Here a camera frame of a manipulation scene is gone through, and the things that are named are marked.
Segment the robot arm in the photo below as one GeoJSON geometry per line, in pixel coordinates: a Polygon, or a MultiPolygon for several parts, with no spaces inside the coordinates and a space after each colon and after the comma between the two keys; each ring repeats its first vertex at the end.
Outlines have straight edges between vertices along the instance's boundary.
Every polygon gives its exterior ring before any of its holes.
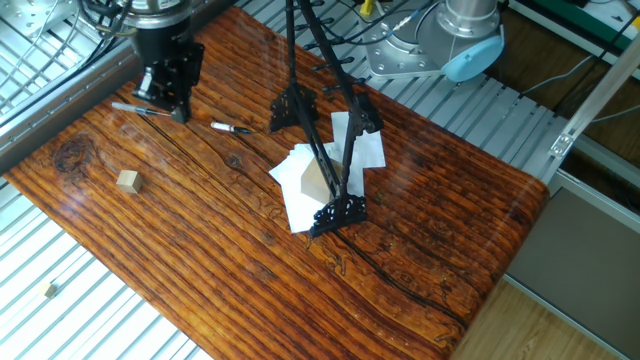
{"type": "MultiPolygon", "coordinates": [[[[82,1],[86,5],[92,0],[82,1]]],[[[117,5],[121,23],[135,29],[131,40],[144,67],[133,95],[186,123],[204,55],[204,45],[194,41],[191,30],[191,0],[124,0],[117,5]]]]}

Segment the wooden table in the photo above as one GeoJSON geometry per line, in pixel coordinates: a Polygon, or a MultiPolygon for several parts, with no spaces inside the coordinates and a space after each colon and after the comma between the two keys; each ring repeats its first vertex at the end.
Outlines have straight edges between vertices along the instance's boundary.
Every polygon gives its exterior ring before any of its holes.
{"type": "MultiPolygon", "coordinates": [[[[538,180],[368,89],[387,167],[365,170],[369,221],[291,235],[268,171],[299,127],[268,133],[286,42],[237,8],[206,46],[186,126],[113,111],[133,83],[9,173],[11,184],[215,359],[446,359],[503,275],[548,192],[538,180]],[[217,121],[258,133],[235,137],[217,121]],[[116,187],[122,169],[140,194],[116,187]]],[[[333,83],[300,49],[302,85],[333,83]]],[[[320,95],[331,140],[338,95],[320,95]]]]}

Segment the small wooden block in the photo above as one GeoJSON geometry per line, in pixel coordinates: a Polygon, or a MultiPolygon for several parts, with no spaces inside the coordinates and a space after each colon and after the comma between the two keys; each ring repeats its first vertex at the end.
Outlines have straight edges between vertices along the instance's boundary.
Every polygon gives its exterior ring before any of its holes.
{"type": "MultiPolygon", "coordinates": [[[[340,176],[342,172],[342,163],[339,163],[335,160],[331,160],[333,164],[333,168],[340,176]]],[[[329,203],[331,201],[331,191],[329,191],[329,187],[327,186],[326,181],[324,181],[324,176],[322,176],[322,171],[320,171],[320,165],[318,165],[318,160],[314,157],[307,169],[302,174],[302,178],[300,179],[301,187],[300,192],[303,194],[320,201],[323,204],[329,203]]]]}
{"type": "Polygon", "coordinates": [[[38,292],[48,298],[52,297],[58,288],[50,283],[44,282],[38,285],[38,292]]]}
{"type": "Polygon", "coordinates": [[[122,170],[116,184],[124,192],[137,194],[142,186],[142,176],[137,171],[122,170]]]}

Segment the pen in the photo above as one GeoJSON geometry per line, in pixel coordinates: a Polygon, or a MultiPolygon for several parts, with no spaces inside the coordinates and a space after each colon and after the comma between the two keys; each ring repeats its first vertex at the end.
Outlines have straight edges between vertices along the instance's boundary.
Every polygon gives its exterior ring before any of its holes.
{"type": "Polygon", "coordinates": [[[220,130],[220,131],[227,131],[230,132],[232,134],[238,135],[238,134],[244,134],[244,135],[249,135],[249,134],[253,134],[253,132],[247,128],[243,128],[240,126],[233,126],[233,125],[229,125],[229,124],[223,124],[223,123],[218,123],[218,122],[212,122],[211,123],[211,128],[212,129],[216,129],[216,130],[220,130]]]}
{"type": "Polygon", "coordinates": [[[140,115],[163,115],[163,116],[171,116],[171,114],[169,113],[165,113],[165,112],[161,112],[161,111],[157,111],[157,110],[153,110],[153,109],[149,109],[147,107],[144,106],[136,106],[136,105],[131,105],[131,104],[123,104],[123,103],[119,103],[119,102],[112,102],[111,106],[113,106],[114,109],[117,110],[123,110],[123,111],[129,111],[129,112],[134,112],[140,115]]]}

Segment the blue plastic part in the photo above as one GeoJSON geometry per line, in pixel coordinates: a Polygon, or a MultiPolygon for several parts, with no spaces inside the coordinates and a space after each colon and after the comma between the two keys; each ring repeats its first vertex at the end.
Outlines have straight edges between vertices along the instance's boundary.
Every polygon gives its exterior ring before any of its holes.
{"type": "Polygon", "coordinates": [[[491,66],[498,59],[503,48],[502,36],[492,36],[473,45],[444,64],[442,72],[451,81],[467,81],[491,66]]]}

